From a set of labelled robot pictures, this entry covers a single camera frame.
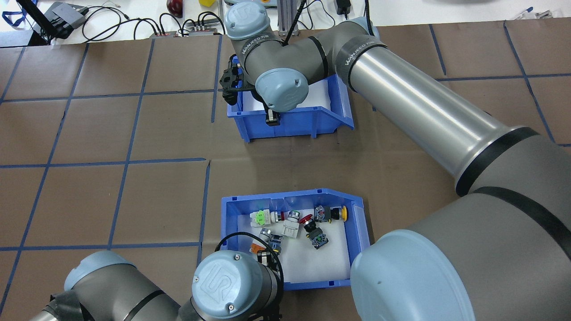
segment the cable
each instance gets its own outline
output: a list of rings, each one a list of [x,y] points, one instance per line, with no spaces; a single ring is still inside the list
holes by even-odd
[[[282,263],[280,262],[278,255],[276,254],[276,252],[274,252],[272,250],[272,248],[269,246],[268,243],[264,242],[262,239],[260,239],[256,235],[248,233],[248,232],[234,232],[234,233],[230,233],[230,234],[226,235],[222,240],[220,240],[218,245],[216,245],[216,248],[214,249],[214,251],[215,252],[220,251],[222,244],[224,244],[224,242],[226,242],[226,240],[228,240],[229,238],[232,238],[234,236],[238,236],[238,235],[249,236],[250,238],[260,242],[260,244],[262,244],[266,248],[266,250],[268,250],[270,252],[272,257],[274,258],[274,260],[278,264],[278,269],[279,269],[278,273],[280,275],[280,280],[278,281],[278,293],[276,294],[275,303],[280,304],[280,302],[282,301],[282,297],[284,295],[284,270],[282,268]]]
[[[137,27],[139,26],[139,24],[140,24],[141,22],[146,22],[146,23],[148,23],[148,24],[151,26],[151,28],[152,28],[152,32],[153,32],[155,35],[158,35],[158,34],[156,33],[155,27],[154,27],[154,26],[152,25],[152,23],[150,23],[148,20],[149,20],[149,18],[140,19],[139,22],[137,22],[137,24],[135,25],[135,29],[133,29],[133,40],[137,40],[137,38],[136,38]]]
[[[129,20],[126,20],[126,21],[119,22],[119,23],[117,23],[116,25],[113,25],[113,26],[107,28],[106,30],[104,30],[103,32],[99,33],[98,35],[96,35],[96,36],[94,36],[94,37],[92,37],[92,38],[86,37],[87,40],[84,41],[84,43],[87,43],[87,42],[89,42],[89,41],[101,41],[101,40],[107,39],[107,38],[109,38],[110,36],[107,36],[107,37],[105,37],[105,38],[103,38],[103,39],[96,39],[96,38],[99,37],[99,36],[101,36],[102,34],[108,32],[109,30],[111,30],[111,29],[113,29],[113,28],[119,29],[119,28],[118,28],[119,26],[124,25],[124,24],[127,23],[127,22],[141,21],[141,20],[146,21],[145,19],[135,18],[135,19],[129,19]]]
[[[163,17],[164,17],[165,15],[168,15],[169,17],[172,17],[172,18],[175,20],[176,24],[179,25],[178,30],[181,30],[181,29],[182,29],[182,26],[180,25],[180,22],[178,22],[178,20],[177,20],[177,18],[176,18],[175,16],[173,16],[173,15],[170,14],[170,13],[161,13],[160,16],[159,16],[159,24],[160,24],[160,30],[161,30],[161,32],[162,32],[163,35],[165,35],[165,33],[164,33],[164,27],[163,27],[162,19],[163,19]]]
[[[116,8],[121,8],[121,6],[119,6],[118,4],[116,4],[115,2],[111,1],[111,0],[107,0],[106,2],[103,2],[101,5],[104,6],[105,3],[107,2],[111,2],[111,4],[113,4]]]
[[[309,21],[311,21],[311,28],[308,28],[305,23],[303,23],[302,21],[298,21],[299,23],[301,23],[302,26],[304,26],[306,29],[313,29],[313,19],[311,17],[311,13],[309,12],[309,7],[311,5],[313,5],[315,2],[319,2],[321,3],[321,7],[323,8],[323,12],[325,12],[325,14],[331,18],[331,20],[333,21],[333,26],[335,26],[337,24],[337,22],[335,21],[335,18],[329,14],[329,12],[327,12],[327,10],[325,9],[325,5],[323,4],[322,0],[313,0],[312,2],[310,2],[308,5],[305,6],[304,9],[307,9],[307,15],[309,16]]]
[[[375,35],[373,27],[371,26],[371,10],[369,8],[369,0],[365,0],[365,17],[367,18],[367,28],[370,35]]]
[[[291,38],[291,35],[293,34],[293,30],[295,29],[295,25],[297,25],[297,22],[299,20],[299,16],[301,15],[301,12],[303,11],[303,7],[305,6],[306,2],[307,2],[307,0],[301,0],[301,3],[299,4],[299,8],[297,9],[297,13],[295,14],[295,17],[293,18],[291,26],[289,27],[289,30],[287,32],[287,36],[285,37],[285,40],[283,42],[284,46],[288,45],[289,39]]]
[[[307,5],[307,8],[309,8],[310,5],[313,5],[315,2],[319,2],[321,3],[321,7],[323,8],[323,12],[325,12],[325,14],[331,18],[331,20],[333,20],[333,26],[335,26],[337,24],[337,22],[335,21],[335,18],[329,14],[329,12],[327,12],[327,10],[325,9],[325,5],[323,4],[322,0],[313,0],[312,2],[309,3],[309,5]]]
[[[88,17],[85,18],[85,22],[83,23],[82,27],[81,27],[81,33],[83,34],[83,37],[85,39],[87,39],[88,41],[102,41],[105,39],[109,39],[110,37],[112,37],[118,30],[119,30],[119,26],[116,27],[115,30],[113,30],[113,32],[106,36],[105,38],[102,39],[96,39],[97,37],[93,37],[93,38],[89,38],[85,35],[85,26],[87,26],[87,22],[91,19],[91,17],[93,17],[94,14],[96,14],[99,11],[102,10],[110,10],[111,12],[115,13],[117,15],[117,17],[119,18],[119,23],[122,22],[122,18],[121,18],[121,14],[123,14],[123,16],[129,20],[129,16],[126,15],[123,11],[117,9],[117,8],[113,8],[113,7],[104,7],[104,6],[90,6],[88,7],[88,10],[92,9],[92,8],[98,8],[97,10],[93,11]]]
[[[217,14],[213,13],[212,11],[205,11],[205,12],[202,12],[198,15],[198,20],[200,20],[200,24],[202,26],[204,26],[204,19],[208,16],[212,16],[212,17],[216,18],[218,20],[218,22],[220,22],[220,25],[222,26],[222,31],[224,32],[224,34],[226,34],[226,28],[224,27],[224,22],[222,22],[222,19],[220,19],[220,17]]]
[[[309,29],[313,29],[314,25],[313,25],[313,18],[311,17],[311,11],[309,10],[309,6],[305,6],[305,9],[307,10],[307,15],[309,16],[309,21],[311,22],[311,27],[308,28],[305,23],[303,23],[303,21],[298,21],[299,23],[301,23],[301,25],[306,28],[307,30]]]

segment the blue grid line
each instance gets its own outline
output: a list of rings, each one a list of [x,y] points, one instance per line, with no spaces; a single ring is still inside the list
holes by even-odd
[[[161,247],[199,247],[199,242],[170,242],[170,243],[134,243],[113,244],[111,248],[161,248]],[[52,250],[106,250],[106,244],[86,245],[53,245],[53,246],[5,246],[0,252],[8,251],[52,251]]]
[[[77,86],[77,82],[79,80],[79,74],[81,73],[81,69],[83,68],[83,64],[85,63],[85,58],[87,57],[88,49],[89,49],[89,44],[86,44],[85,50],[83,51],[83,57],[81,59],[81,63],[79,64],[79,69],[77,70],[77,73],[75,75],[73,87],[71,88],[71,92],[70,92],[70,95],[69,95],[68,100],[67,100],[66,108],[63,112],[62,120],[59,123],[58,133],[55,136],[54,144],[51,147],[50,156],[47,159],[46,169],[43,171],[42,180],[40,181],[40,184],[38,187],[38,192],[36,193],[36,196],[34,199],[34,204],[32,205],[32,209],[30,211],[30,216],[28,217],[28,221],[26,223],[26,228],[24,229],[24,233],[22,235],[22,240],[20,241],[20,248],[24,247],[24,244],[26,243],[26,238],[28,236],[28,233],[30,232],[30,226],[32,224],[32,220],[34,219],[34,214],[35,214],[36,207],[38,205],[39,196],[42,193],[42,188],[43,188],[43,185],[44,185],[44,183],[46,181],[46,177],[47,177],[47,171],[50,168],[51,160],[54,157],[55,148],[58,145],[59,136],[61,135],[63,124],[65,123],[65,120],[66,120],[67,111],[69,110],[69,107],[71,104],[71,97],[73,96],[73,93],[75,91],[75,87]],[[22,250],[20,249],[20,250],[18,250],[18,252],[16,254],[16,259],[14,260],[14,265],[12,265],[12,270],[10,271],[10,276],[8,277],[8,283],[6,284],[6,289],[4,290],[4,295],[2,296],[2,301],[0,302],[0,316],[2,315],[2,311],[4,310],[4,305],[6,304],[6,299],[8,297],[8,293],[10,292],[10,287],[12,285],[12,281],[14,280],[14,275],[16,273],[16,268],[18,267],[18,263],[20,261],[21,255],[22,255]]]
[[[69,164],[50,164],[50,167],[86,167],[86,166],[105,166],[105,165],[123,165],[125,162],[93,162],[93,163],[69,163]]]
[[[553,78],[553,77],[571,77],[571,74],[539,74],[526,75],[527,78]],[[437,81],[472,81],[472,80],[493,80],[493,79],[524,79],[523,75],[516,76],[489,76],[489,77],[459,77],[459,78],[438,78]]]
[[[533,93],[532,85],[529,82],[529,78],[528,78],[527,74],[525,73],[524,65],[521,63],[520,56],[517,54],[516,47],[513,45],[512,37],[510,37],[510,35],[509,35],[509,31],[508,31],[508,27],[506,25],[506,21],[504,21],[504,32],[505,32],[505,36],[508,38],[509,46],[512,48],[513,55],[516,57],[517,64],[521,70],[521,74],[524,76],[525,84],[527,85],[529,93],[532,96],[534,103],[536,104],[537,112],[539,113],[539,117],[541,118],[541,121],[543,122],[543,125],[545,126],[545,130],[547,131],[547,135],[549,136],[549,139],[551,139],[552,142],[555,142],[555,139],[553,138],[553,134],[551,133],[551,129],[549,129],[549,125],[547,124],[547,120],[545,119],[545,116],[543,115],[543,112],[541,111],[541,107],[539,106],[539,101],[537,101],[537,98],[536,98],[535,94]]]
[[[35,168],[47,167],[47,164],[0,165],[0,168]]]
[[[68,97],[47,97],[47,98],[22,98],[22,99],[7,99],[5,103],[19,103],[19,102],[48,102],[48,101],[66,101]]]
[[[18,59],[16,60],[16,64],[14,65],[14,69],[12,70],[12,73],[10,74],[10,78],[8,78],[8,82],[6,83],[6,88],[4,88],[4,92],[2,93],[2,96],[0,97],[0,104],[2,102],[4,102],[4,98],[6,97],[6,94],[8,93],[8,88],[12,84],[12,80],[14,79],[14,76],[16,75],[16,71],[18,70],[18,66],[20,65],[20,61],[22,61],[22,57],[24,56],[24,50],[26,50],[26,47],[22,47],[22,51],[20,51],[20,55],[18,56]]]
[[[216,71],[214,72],[214,93],[212,95],[212,114],[210,115],[210,122],[214,123],[216,117],[216,94],[218,93],[218,71],[220,70],[220,54],[222,52],[222,36],[218,39],[218,54],[216,56]]]
[[[212,93],[214,89],[197,89],[197,90],[182,90],[182,91],[156,91],[153,93],[143,93],[143,96],[155,95],[174,95],[174,94],[199,94],[199,93]],[[117,97],[139,97],[141,94],[110,94],[110,95],[89,95],[89,96],[74,96],[71,99],[92,99],[92,98],[117,98]],[[62,101],[69,99],[68,97],[49,97],[49,98],[22,98],[22,99],[8,99],[5,102],[41,102],[41,101]]]
[[[157,164],[157,163],[186,163],[186,162],[202,162],[206,158],[171,158],[171,159],[148,159],[148,160],[131,160],[129,164]]]
[[[214,89],[196,89],[196,90],[181,90],[181,91],[157,91],[155,93],[144,93],[143,96],[154,96],[154,95],[174,95],[174,94],[200,94],[200,93],[212,93]]]
[[[458,77],[458,78],[439,78],[436,79],[440,82],[445,81],[473,81],[473,80],[496,80],[496,79],[523,79],[522,75],[519,76],[489,76],[489,77]]]
[[[199,242],[113,244],[111,248],[200,247]]]
[[[571,77],[571,74],[539,74],[528,75],[528,78]]]
[[[167,158],[167,159],[142,159],[131,160],[129,164],[158,164],[158,163],[185,163],[185,162],[202,162],[206,158]],[[0,168],[36,168],[36,167],[90,167],[90,166],[107,166],[107,165],[125,165],[125,161],[121,162],[93,162],[93,163],[58,163],[58,164],[14,164],[0,165]]]
[[[206,226],[206,203],[208,201],[208,187],[210,185],[210,162],[206,166],[206,175],[204,176],[204,194],[202,195],[202,220],[200,221],[200,246],[198,247],[198,255],[196,257],[196,266],[202,261],[202,242],[204,241],[204,227]]]
[[[141,104],[143,102],[144,88],[147,84],[148,70],[151,66],[152,51],[155,47],[155,39],[151,41],[151,48],[148,53],[147,67],[145,68],[143,84],[141,85],[141,91],[139,95],[139,102],[137,104],[137,111],[135,113],[135,120],[133,122],[133,130],[131,131],[131,139],[129,141],[129,149],[127,150],[127,159],[125,160],[125,167],[123,168],[123,176],[121,178],[121,186],[119,186],[119,193],[117,196],[117,204],[115,205],[115,213],[113,214],[113,222],[111,223],[111,231],[109,232],[109,241],[107,242],[107,249],[111,249],[113,243],[113,236],[115,235],[115,225],[117,224],[117,217],[119,216],[119,207],[121,205],[121,198],[123,197],[123,189],[125,187],[125,180],[127,179],[127,169],[129,167],[129,160],[131,159],[131,152],[133,150],[133,143],[135,141],[135,132],[137,130],[137,122],[139,120],[139,113],[141,110]]]
[[[430,28],[430,34],[432,35],[432,40],[434,41],[434,47],[436,47],[436,54],[438,54],[438,59],[440,60],[440,66],[442,67],[442,72],[446,76],[446,65],[444,65],[444,59],[442,59],[442,53],[440,52],[440,46],[438,45],[438,40],[436,40],[436,33],[432,24],[428,25]]]

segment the white table surface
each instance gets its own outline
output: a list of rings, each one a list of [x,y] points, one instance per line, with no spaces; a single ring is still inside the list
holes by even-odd
[[[104,0],[63,0],[75,5],[101,5]],[[343,16],[335,14],[333,0],[323,0],[327,11],[336,19],[336,22],[345,20]],[[47,10],[53,0],[39,0],[38,6],[42,11]],[[167,12],[166,0],[114,0],[121,5],[131,18],[153,18],[158,20],[161,13]],[[0,0],[0,11],[3,11],[8,0]],[[352,0],[352,10],[349,19],[362,15],[364,4],[361,0]],[[533,6],[537,12],[551,10],[556,17],[571,16],[570,0],[370,0],[371,19],[377,26],[413,25],[424,23],[472,22],[494,21],[512,19],[519,12]],[[332,21],[324,13],[319,3],[311,6],[311,12],[316,29],[326,29],[332,26]],[[217,4],[212,7],[203,7],[198,0],[185,0],[184,18],[196,19],[202,12],[210,10],[218,13]],[[272,27],[277,30],[277,11],[268,9]],[[307,13],[304,11],[301,20],[309,25]],[[117,16],[113,13],[98,13],[86,26],[86,34],[93,36],[117,23]],[[132,39],[133,28],[136,22],[121,26],[119,31],[109,41]],[[176,23],[169,17],[163,18],[165,29],[175,30]],[[6,22],[0,21],[0,31],[13,30]],[[146,38],[151,34],[148,25],[139,26],[138,39]],[[68,39],[57,39],[54,43],[79,43],[85,39],[80,31],[73,32]]]

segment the blue lanyard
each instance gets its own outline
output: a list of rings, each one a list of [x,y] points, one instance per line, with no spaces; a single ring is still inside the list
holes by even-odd
[[[32,0],[32,2],[35,5],[38,4],[38,0]],[[2,18],[4,18],[6,23],[8,23],[10,26],[19,27],[20,23],[22,23],[26,19],[26,14],[27,12],[24,9],[22,9],[22,11],[4,11],[2,12]],[[15,22],[12,22],[12,20],[9,18],[9,16],[11,15],[22,15],[22,17],[16,20]]]

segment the black power adapter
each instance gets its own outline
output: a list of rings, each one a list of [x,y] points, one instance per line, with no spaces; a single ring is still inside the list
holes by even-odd
[[[351,0],[335,0],[335,9],[338,15],[347,15],[351,12]]]

